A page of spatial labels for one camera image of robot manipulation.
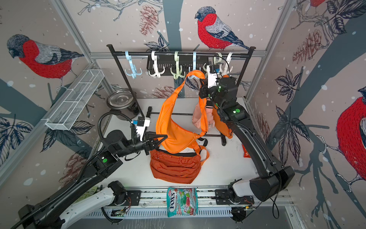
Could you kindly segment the pink sling bag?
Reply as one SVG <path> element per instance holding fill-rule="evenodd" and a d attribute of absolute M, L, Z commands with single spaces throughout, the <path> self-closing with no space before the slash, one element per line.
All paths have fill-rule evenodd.
<path fill-rule="evenodd" d="M 195 106 L 193 112 L 192 123 L 196 128 L 203 129 L 207 126 L 207 131 L 215 127 L 215 120 L 213 117 L 213 103 L 206 100 L 205 108 L 203 108 L 204 99 L 199 98 L 199 102 Z"/>

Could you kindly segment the bright orange sling bag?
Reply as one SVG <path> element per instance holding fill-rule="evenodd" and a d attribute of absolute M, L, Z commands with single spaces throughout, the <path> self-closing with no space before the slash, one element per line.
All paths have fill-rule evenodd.
<path fill-rule="evenodd" d="M 223 104 L 221 107 L 217 107 L 213 104 L 213 116 L 215 120 L 215 126 L 221 134 L 228 138 L 232 138 L 232 130 L 227 126 L 226 123 L 224 123 L 224 121 L 228 121 L 228 116 L 224 114 L 224 110 L 228 107 L 231 107 L 232 101 L 235 100 L 235 79 L 228 75 L 224 75 L 223 77 L 219 77 L 217 79 L 217 85 L 218 84 L 221 84 L 223 86 Z"/>

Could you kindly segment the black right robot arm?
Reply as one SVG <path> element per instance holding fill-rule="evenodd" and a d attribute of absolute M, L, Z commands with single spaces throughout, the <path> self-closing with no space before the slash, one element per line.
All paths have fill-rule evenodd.
<path fill-rule="evenodd" d="M 256 167 L 258 177 L 248 181 L 252 194 L 260 201 L 276 200 L 295 172 L 274 156 L 255 129 L 249 113 L 237 102 L 235 78 L 220 78 L 213 86 L 205 79 L 200 83 L 200 98 L 212 101 L 220 120 L 238 137 Z"/>

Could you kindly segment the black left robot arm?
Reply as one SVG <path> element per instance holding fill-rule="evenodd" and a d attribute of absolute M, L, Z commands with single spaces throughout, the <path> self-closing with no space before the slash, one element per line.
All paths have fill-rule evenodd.
<path fill-rule="evenodd" d="M 122 116 L 130 125 L 131 139 L 127 139 L 121 130 L 111 131 L 104 136 L 101 130 L 103 120 L 110 116 Z M 102 148 L 79 168 L 76 176 L 54 194 L 36 205 L 25 205 L 18 214 L 20 220 L 12 226 L 17 229 L 65 229 L 78 216 L 85 216 L 89 212 L 104 208 L 110 204 L 123 204 L 127 199 L 127 191 L 119 181 L 112 181 L 95 199 L 87 201 L 86 207 L 76 210 L 72 207 L 77 199 L 93 186 L 107 179 L 123 165 L 122 158 L 141 151 L 149 153 L 157 149 L 167 139 L 167 135 L 156 132 L 145 132 L 138 137 L 137 127 L 128 116 L 119 112 L 109 111 L 101 115 L 97 123 L 97 133 Z"/>

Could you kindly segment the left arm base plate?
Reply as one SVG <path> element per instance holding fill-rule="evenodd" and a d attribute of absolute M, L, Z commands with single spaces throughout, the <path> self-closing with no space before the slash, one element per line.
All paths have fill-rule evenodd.
<path fill-rule="evenodd" d="M 127 190 L 117 194 L 114 199 L 115 206 L 138 206 L 141 199 L 140 190 Z"/>

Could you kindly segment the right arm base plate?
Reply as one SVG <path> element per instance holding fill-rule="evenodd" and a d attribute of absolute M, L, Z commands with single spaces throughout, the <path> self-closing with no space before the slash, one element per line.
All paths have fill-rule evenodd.
<path fill-rule="evenodd" d="M 214 199 L 217 205 L 253 205 L 254 199 L 252 196 L 238 197 L 229 189 L 216 189 Z"/>

